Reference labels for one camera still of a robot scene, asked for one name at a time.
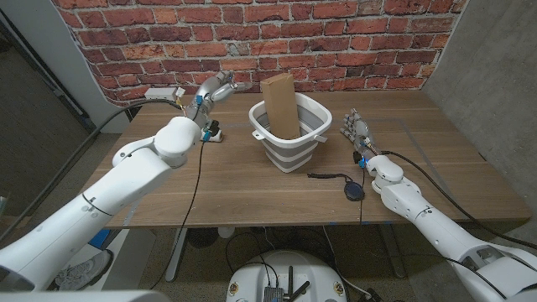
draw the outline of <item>wire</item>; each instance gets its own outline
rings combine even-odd
[[[275,251],[276,247],[274,247],[274,245],[271,243],[271,241],[269,241],[269,235],[267,235],[267,228],[265,226],[263,226],[263,229],[265,230],[265,240],[267,240],[268,244],[270,244],[272,249]]]
[[[325,236],[326,236],[326,240],[328,241],[328,245],[330,245],[330,250],[332,251],[332,255],[334,256],[334,263],[336,265],[336,270],[337,270],[337,273],[339,274],[339,276],[341,277],[341,279],[346,283],[348,284],[350,287],[354,288],[355,290],[357,291],[360,291],[362,293],[364,293],[366,295],[366,297],[368,299],[371,299],[371,294],[368,293],[366,290],[364,289],[360,289],[359,287],[357,287],[356,285],[352,284],[349,280],[345,279],[345,277],[343,277],[341,275],[341,272],[339,271],[339,268],[337,267],[337,260],[336,260],[336,254],[334,253],[334,247],[332,246],[332,243],[330,242],[330,238],[328,237],[328,233],[326,232],[326,228],[325,226],[322,226],[322,230],[325,232]]]
[[[449,262],[452,262],[452,263],[456,263],[456,264],[459,264],[460,266],[462,266],[463,268],[466,268],[468,269],[469,271],[471,271],[472,273],[476,274],[476,276],[478,276],[479,278],[481,278],[483,281],[485,281],[485,283],[487,283],[491,288],[493,288],[503,299],[507,299],[507,297],[505,296],[505,294],[503,294],[496,286],[494,286],[492,283],[490,283],[490,281],[488,281],[485,277],[483,277],[483,275],[481,275],[478,271],[476,271],[475,269],[473,268],[469,268],[468,266],[464,265],[464,263],[461,263],[459,261],[456,261],[455,259],[451,259],[451,258],[448,258],[448,257],[444,257],[442,255],[436,255],[436,254],[428,254],[428,253],[411,253],[411,254],[404,254],[403,256],[426,256],[426,257],[437,257],[437,258],[442,258],[444,260],[447,260]]]
[[[198,165],[198,179],[196,180],[196,187],[194,188],[194,194],[192,195],[192,201],[190,202],[190,206],[188,207],[188,211],[186,212],[185,219],[183,219],[183,223],[181,223],[181,228],[179,229],[179,234],[177,235],[177,239],[175,239],[174,246],[171,249],[171,255],[169,256],[168,263],[164,267],[164,271],[162,274],[160,274],[159,279],[157,282],[153,284],[149,289],[154,289],[155,286],[160,282],[162,277],[166,274],[166,270],[168,269],[169,264],[171,263],[171,259],[174,257],[174,251],[177,247],[177,243],[179,242],[179,239],[181,237],[181,233],[183,232],[183,228],[185,227],[186,218],[188,218],[188,215],[190,214],[190,210],[192,210],[192,206],[194,205],[194,199],[196,198],[196,192],[198,191],[198,185],[200,184],[200,176],[201,176],[201,155],[203,155],[203,146],[205,146],[205,142],[201,143],[201,150],[200,150],[200,163]]]
[[[70,167],[70,164],[71,162],[73,162],[73,160],[76,159],[76,157],[78,156],[78,154],[82,151],[82,149],[92,140],[94,139],[100,132],[101,130],[113,119],[115,118],[117,115],[119,115],[120,113],[123,113],[129,109],[132,109],[132,108],[135,108],[135,107],[139,107],[139,106],[142,106],[144,104],[149,104],[149,103],[167,103],[177,109],[181,109],[181,107],[177,104],[175,104],[175,102],[172,102],[172,101],[168,101],[168,100],[144,100],[144,101],[140,101],[140,102],[136,102],[132,105],[129,105],[129,106],[126,106],[126,107],[123,107],[119,110],[117,110],[116,112],[114,112],[111,116],[107,117],[107,119],[99,126],[97,127],[95,130],[93,130],[92,133],[90,133],[90,135],[88,135],[88,137],[76,148],[76,150],[69,156],[69,158],[65,161],[65,163],[60,167],[60,169],[58,170],[58,172],[56,172],[56,174],[52,177],[52,180],[50,180],[50,182],[41,190],[41,192],[39,192],[39,194],[37,195],[37,197],[35,197],[34,201],[32,201],[32,203],[29,204],[28,207],[26,207],[26,209],[24,209],[24,211],[17,217],[17,219],[8,227],[8,229],[0,236],[0,242],[5,239],[14,229],[15,227],[17,227],[17,225],[26,217],[26,215],[30,212],[30,210],[32,210],[32,208],[34,207],[39,207],[41,205],[41,203],[44,201],[44,196],[47,195],[50,191],[50,189],[52,188],[52,186],[56,183],[56,181],[58,181],[58,179],[64,174],[64,172]]]
[[[483,228],[484,230],[490,232],[491,234],[493,234],[494,236],[497,236],[497,237],[500,237],[500,238],[503,238],[505,240],[508,240],[510,242],[514,242],[514,243],[518,243],[520,245],[523,245],[523,246],[526,246],[526,247],[531,247],[533,248],[534,250],[537,250],[537,244],[534,244],[534,243],[531,243],[531,242],[526,242],[524,240],[520,240],[520,239],[517,239],[517,238],[513,238],[513,237],[509,237],[507,235],[503,235],[499,232],[496,232],[494,231],[492,228],[488,227],[488,226],[485,226],[483,225],[478,219],[476,219],[474,216],[470,215],[470,213],[468,213],[467,211],[465,211],[461,206],[459,206],[459,204],[456,203],[455,200],[453,200],[453,198],[451,198],[451,196],[449,196],[436,182],[435,180],[433,180],[428,174],[427,172],[425,172],[419,165],[417,165],[415,162],[413,162],[412,160],[410,159],[407,159],[406,157],[404,157],[403,155],[401,154],[397,154],[395,152],[392,152],[392,151],[383,151],[382,152],[383,154],[391,154],[391,155],[395,155],[401,159],[403,159],[404,161],[406,161],[407,163],[409,164],[412,164],[417,170],[419,170],[423,175],[425,175],[425,177],[436,187],[436,189],[438,189],[438,191],[445,197],[447,198],[447,200],[455,206],[455,208],[457,208],[460,212],[462,212],[462,214],[464,214],[466,217],[470,218],[470,220],[472,222],[474,222],[475,224],[479,225],[481,228]]]

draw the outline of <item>white bucket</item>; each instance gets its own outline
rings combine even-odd
[[[317,144],[326,141],[321,135],[332,123],[332,115],[321,104],[301,93],[295,93],[295,98],[300,122],[299,138],[282,139],[270,133],[264,101],[253,106],[248,113],[255,128],[252,135],[261,141],[268,159],[285,173],[298,169],[311,159]]]

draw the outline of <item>gray wall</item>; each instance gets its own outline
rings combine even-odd
[[[470,0],[423,91],[537,213],[537,1]]]
[[[50,1],[2,0],[0,8],[65,88],[88,112],[93,123],[100,125],[106,117],[117,110],[117,107],[106,101],[97,87],[86,60]],[[127,125],[127,116],[121,114],[102,131],[120,133]]]

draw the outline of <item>black cable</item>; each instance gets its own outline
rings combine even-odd
[[[8,229],[0,236],[0,242],[5,239],[14,229],[17,227],[17,225],[26,217],[28,212],[32,210],[35,206],[39,207],[41,203],[44,201],[44,196],[49,193],[50,188],[58,181],[58,179],[63,175],[63,173],[70,167],[71,162],[78,156],[78,154],[81,152],[81,150],[92,140],[94,139],[101,130],[117,115],[120,113],[123,113],[129,109],[142,106],[144,104],[148,103],[167,103],[177,109],[181,109],[181,106],[177,105],[175,102],[168,101],[168,100],[144,100],[140,102],[136,102],[132,105],[123,107],[116,112],[114,112],[111,116],[107,117],[107,119],[101,124],[101,126],[97,127],[95,130],[93,130],[92,133],[76,148],[76,150],[70,155],[70,157],[65,161],[65,163],[60,167],[58,172],[52,177],[52,180],[41,190],[41,192],[35,197],[34,201],[29,204],[26,209],[17,217],[17,219],[11,224],[11,226],[8,227]]]
[[[229,254],[228,254],[228,248],[229,248],[229,244],[235,240],[236,238],[240,237],[240,236],[245,236],[245,235],[249,235],[250,237],[252,237],[255,242],[258,244],[258,250],[259,250],[259,257],[261,258],[261,261],[263,263],[265,263],[265,271],[267,272],[267,279],[268,279],[268,286],[270,287],[270,276],[269,276],[269,269],[267,268],[267,264],[265,262],[265,259],[263,258],[263,250],[261,249],[261,244],[259,243],[259,240],[257,237],[255,237],[255,235],[253,235],[252,233],[249,233],[249,232],[244,232],[244,233],[240,233],[240,234],[237,234],[233,237],[231,237],[229,239],[229,241],[226,243],[226,262],[227,262],[227,266],[229,267],[229,269],[232,271],[232,273],[235,273],[237,270],[233,270],[233,267],[232,267],[232,264],[231,262],[229,261]],[[276,274],[276,287],[278,287],[278,284],[279,284],[279,281],[278,281],[278,275]]]
[[[162,274],[160,274],[159,279],[157,282],[153,284],[149,289],[154,289],[155,286],[160,282],[162,277],[166,274],[166,270],[168,269],[169,264],[171,263],[171,259],[174,257],[174,251],[177,247],[177,243],[179,242],[179,238],[181,237],[181,233],[183,232],[183,228],[186,223],[186,218],[188,218],[188,215],[190,214],[190,210],[192,210],[192,206],[194,205],[194,199],[196,198],[196,192],[198,191],[198,185],[200,184],[200,176],[201,176],[201,155],[203,155],[203,146],[205,146],[205,142],[201,143],[201,150],[200,150],[200,163],[198,165],[198,179],[196,180],[196,187],[194,188],[194,194],[192,195],[192,201],[190,202],[190,206],[188,207],[188,211],[186,212],[185,219],[183,219],[183,223],[181,223],[181,228],[179,229],[179,234],[177,234],[177,239],[175,239],[174,246],[171,249],[171,255],[169,256],[168,263],[164,267],[164,271]]]
[[[481,278],[483,281],[485,281],[485,283],[487,283],[492,289],[494,289],[503,299],[507,299],[507,297],[505,296],[505,294],[503,294],[496,286],[494,286],[490,281],[488,281],[485,277],[483,277],[483,275],[481,275],[478,271],[476,271],[475,269],[473,268],[469,268],[468,266],[464,265],[464,263],[461,263],[459,261],[456,261],[455,259],[451,259],[451,258],[448,258],[448,257],[444,257],[442,255],[436,255],[436,254],[428,254],[428,253],[411,253],[411,254],[404,254],[403,256],[426,256],[426,257],[437,257],[437,258],[442,258],[446,261],[449,261],[449,262],[452,262],[452,263],[456,263],[460,266],[462,266],[463,268],[466,268],[468,269],[469,271],[471,271],[472,273],[476,274],[476,276],[478,276],[479,278]]]
[[[447,198],[447,200],[455,207],[457,208],[460,212],[462,212],[462,214],[464,214],[466,217],[468,217],[472,222],[474,222],[475,224],[479,225],[482,229],[490,232],[491,234],[493,234],[494,236],[497,236],[497,237],[500,237],[500,238],[503,238],[505,240],[508,240],[510,242],[514,242],[514,243],[518,243],[520,245],[523,245],[523,246],[526,246],[526,247],[531,247],[533,248],[534,250],[537,250],[537,244],[534,244],[534,243],[531,243],[531,242],[526,242],[524,240],[520,240],[520,239],[517,239],[517,238],[513,238],[513,237],[509,237],[507,235],[503,235],[499,232],[496,232],[494,231],[492,228],[488,227],[488,226],[485,226],[483,225],[478,219],[476,219],[474,216],[470,215],[470,213],[468,213],[467,211],[465,211],[461,206],[459,206],[459,204],[456,203],[455,200],[453,200],[453,198],[451,198],[451,196],[449,196],[436,182],[435,180],[433,180],[428,174],[427,172],[425,172],[419,165],[417,165],[415,162],[413,162],[412,160],[410,159],[407,159],[406,157],[404,157],[403,155],[401,154],[398,154],[398,153],[395,153],[395,152],[392,152],[392,151],[383,151],[382,152],[383,154],[391,154],[391,155],[395,155],[401,159],[403,159],[404,161],[406,161],[407,163],[409,164],[412,164],[417,170],[419,170],[423,175],[425,175],[425,177],[436,187],[436,189],[438,189],[438,191],[445,197]]]

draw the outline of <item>red brick wall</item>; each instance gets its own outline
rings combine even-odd
[[[466,0],[53,0],[110,102],[217,70],[297,91],[420,89]]]

